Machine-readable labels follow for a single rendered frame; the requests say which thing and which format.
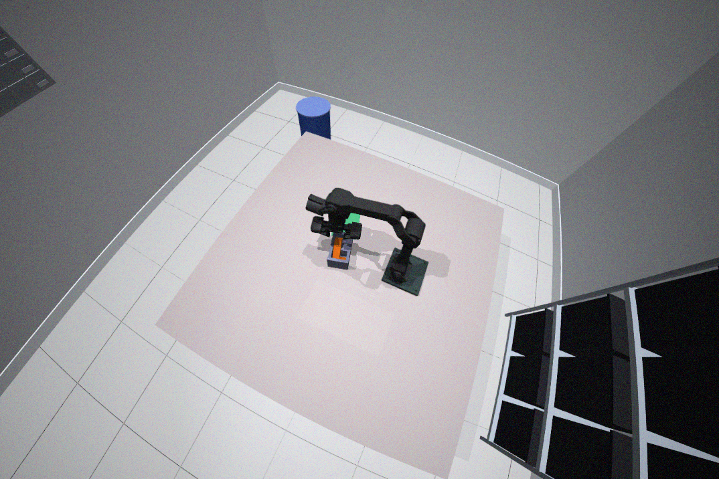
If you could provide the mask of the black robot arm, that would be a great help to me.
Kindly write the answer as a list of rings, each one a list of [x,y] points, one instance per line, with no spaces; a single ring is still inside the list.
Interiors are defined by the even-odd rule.
[[[407,282],[412,263],[409,261],[411,252],[421,244],[426,223],[413,211],[405,211],[401,205],[382,203],[374,200],[367,200],[352,195],[347,190],[335,188],[328,194],[326,199],[315,195],[309,195],[306,211],[311,211],[323,216],[328,213],[328,219],[332,224],[340,224],[347,221],[350,213],[372,217],[387,221],[402,240],[400,254],[395,254],[390,267],[390,278],[397,284]],[[400,221],[402,216],[407,218],[406,228]]]

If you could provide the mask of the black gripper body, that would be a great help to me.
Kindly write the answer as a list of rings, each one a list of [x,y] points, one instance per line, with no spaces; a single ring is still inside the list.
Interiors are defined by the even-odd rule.
[[[362,224],[358,222],[352,222],[349,224],[345,224],[345,220],[343,223],[340,223],[338,225],[332,224],[329,219],[329,223],[323,223],[324,217],[315,216],[313,218],[312,224],[311,224],[311,232],[313,233],[321,233],[325,232],[326,230],[329,230],[329,232],[333,233],[342,233],[343,230],[347,231],[347,235],[350,235],[350,238],[359,240],[361,237],[362,232]]]

